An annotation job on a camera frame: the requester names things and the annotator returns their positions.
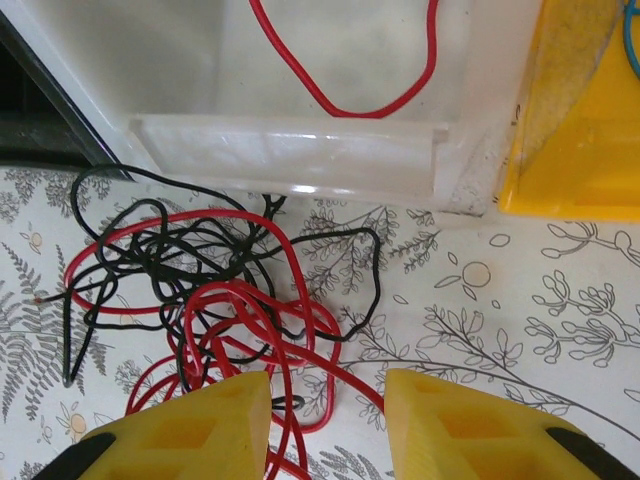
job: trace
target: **blue wire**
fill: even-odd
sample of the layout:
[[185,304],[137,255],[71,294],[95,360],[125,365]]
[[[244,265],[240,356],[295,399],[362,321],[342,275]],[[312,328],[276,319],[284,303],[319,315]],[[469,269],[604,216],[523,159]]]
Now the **blue wire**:
[[636,1],[637,0],[629,0],[629,3],[624,7],[624,49],[627,52],[627,58],[629,58],[631,68],[633,68],[636,76],[640,79],[640,61],[638,61],[636,49],[633,44],[633,37],[631,36],[633,17],[640,15],[640,8],[636,7]]

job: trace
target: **red wire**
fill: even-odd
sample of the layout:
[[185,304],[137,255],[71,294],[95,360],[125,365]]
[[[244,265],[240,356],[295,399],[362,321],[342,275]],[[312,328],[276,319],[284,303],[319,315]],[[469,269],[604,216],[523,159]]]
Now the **red wire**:
[[[258,353],[254,348],[229,334],[220,336],[221,332],[229,327],[235,328],[243,326],[258,340],[271,345],[273,353],[261,356],[258,361],[265,364],[265,370],[269,374],[270,378],[273,376],[276,366],[280,366],[285,390],[285,412],[284,417],[280,417],[275,413],[272,415],[273,422],[282,427],[282,435],[277,451],[275,453],[269,452],[268,454],[268,463],[271,467],[267,478],[269,480],[273,479],[280,469],[283,469],[298,478],[310,478],[307,473],[308,462],[303,435],[320,430],[331,419],[335,406],[336,378],[339,378],[345,383],[356,388],[381,410],[383,408],[382,397],[365,382],[341,369],[337,365],[342,348],[342,345],[339,342],[333,342],[329,359],[326,359],[315,352],[316,329],[327,334],[339,336],[340,327],[335,317],[324,306],[309,298],[309,294],[304,283],[304,276],[297,261],[293,246],[282,230],[264,217],[247,212],[236,212],[222,209],[196,210],[192,212],[174,214],[169,216],[169,221],[180,222],[203,217],[240,218],[249,222],[258,223],[273,233],[282,245],[285,255],[287,256],[287,260],[289,261],[298,291],[298,299],[289,302],[281,302],[270,297],[264,292],[261,292],[256,287],[237,279],[228,282],[212,282],[200,286],[190,296],[187,304],[185,305],[184,315],[182,318],[183,323],[181,325],[184,329],[186,341],[186,349],[183,352],[182,363],[187,382],[192,389],[198,389],[203,386],[203,377],[205,377],[205,381],[207,383],[215,383],[215,380],[208,374],[208,372],[205,375],[205,365],[202,361],[202,354],[200,353],[201,349],[211,351],[215,356],[216,361],[209,362],[208,369],[220,369],[224,378],[229,378],[240,373],[240,370],[230,362],[225,345],[231,349],[238,350],[248,355],[255,355]],[[116,230],[106,240],[106,244],[113,243],[136,232],[155,227],[160,223],[161,219],[151,219]],[[69,264],[64,278],[67,286],[73,282],[75,271],[79,268],[82,262],[95,253],[97,248],[97,244],[90,245],[80,252]],[[72,299],[83,308],[93,307],[90,302],[82,298],[75,291],[72,292]],[[231,306],[235,311],[235,317],[217,322],[207,329],[200,338],[196,339],[193,332],[193,321],[195,319],[196,312],[203,311],[210,306],[221,304]],[[268,306],[272,312],[275,312],[275,320],[270,318],[262,305]],[[99,307],[99,311],[101,313],[115,315],[142,315],[146,313],[158,313],[161,308],[167,307],[153,306],[141,308],[114,308],[101,306]],[[298,346],[293,343],[285,342],[281,334],[276,330],[272,321],[275,321],[276,325],[279,326],[281,324],[281,315],[285,314],[302,321],[306,332],[305,346]],[[177,320],[172,324],[174,328],[179,326],[176,322]],[[144,394],[139,394],[142,385],[149,381],[151,375],[162,365],[174,361],[176,355],[178,355],[178,348],[175,343],[175,339],[170,333],[167,335],[167,342],[172,351],[172,355],[154,363],[140,376],[131,391],[129,401],[127,403],[127,414],[140,411],[166,386],[168,386],[168,389],[163,395],[163,401],[170,400],[175,390],[178,388],[179,377],[177,374],[171,374],[152,385]],[[307,364],[315,364],[324,369],[327,373],[327,408],[318,421],[309,425],[299,425],[293,412],[293,385],[290,368],[304,366]],[[284,458],[288,440],[291,435],[293,435],[298,449],[298,465]]]
[[298,59],[291,53],[291,50],[284,44],[278,32],[274,28],[273,24],[269,20],[267,12],[265,12],[262,6],[262,0],[249,0],[251,9],[253,10],[260,27],[264,31],[265,35],[273,48],[278,52],[280,57],[289,65],[289,68],[300,79],[304,87],[311,94],[311,96],[318,102],[318,104],[332,117],[348,117],[348,118],[373,118],[380,119],[388,117],[396,113],[413,98],[420,93],[420,91],[429,83],[433,73],[436,69],[437,57],[438,57],[438,36],[436,28],[437,11],[439,0],[429,0],[429,6],[427,8],[427,62],[420,78],[409,89],[403,93],[399,98],[391,102],[386,107],[373,112],[355,113],[347,110],[342,110],[336,107],[331,100],[322,92],[320,87],[314,82],[311,75],[307,73]]

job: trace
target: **yellow plastic tray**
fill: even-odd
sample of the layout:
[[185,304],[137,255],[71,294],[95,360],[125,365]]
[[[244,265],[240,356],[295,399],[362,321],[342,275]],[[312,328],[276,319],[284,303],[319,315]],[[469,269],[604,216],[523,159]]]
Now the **yellow plastic tray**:
[[[503,212],[640,220],[640,82],[621,13],[613,0],[545,1]],[[640,45],[638,21],[632,36]]]

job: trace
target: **white plastic box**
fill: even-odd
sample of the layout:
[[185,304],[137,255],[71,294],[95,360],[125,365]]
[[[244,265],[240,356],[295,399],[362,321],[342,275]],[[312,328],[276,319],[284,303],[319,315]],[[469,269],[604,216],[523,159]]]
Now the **white plastic box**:
[[[543,0],[440,0],[430,83],[384,120],[328,116],[248,0],[0,0],[123,163],[222,188],[479,214]],[[265,0],[334,104],[380,108],[425,65],[429,0]]]

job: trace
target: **floral patterned surface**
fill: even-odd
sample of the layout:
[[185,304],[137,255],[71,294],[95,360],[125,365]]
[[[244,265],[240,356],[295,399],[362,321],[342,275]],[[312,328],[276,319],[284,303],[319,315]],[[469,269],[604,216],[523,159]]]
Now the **floral patterned surface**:
[[[167,353],[159,334],[100,331],[76,384],[62,386],[61,306],[33,298],[61,289],[62,271],[87,242],[70,215],[72,180],[0,170],[0,479],[31,478],[120,417],[133,383]],[[80,192],[96,227],[146,196],[172,211],[210,204],[193,192],[104,179]],[[259,196],[236,197],[261,206]],[[640,227],[498,218],[439,228],[424,211],[294,198],[284,210],[276,220],[291,236],[366,225],[385,242],[383,299],[345,346],[344,368],[379,391],[388,368],[409,368],[563,416],[640,472]],[[370,245],[327,239],[298,253],[312,294],[345,326],[361,318],[373,294]],[[282,271],[280,291],[292,295]],[[119,304],[151,298],[129,287]],[[82,334],[76,329],[74,342]],[[313,367],[295,375],[311,419],[326,405],[325,377]],[[338,404],[329,427],[307,439],[314,478],[392,478],[384,417],[345,385]]]

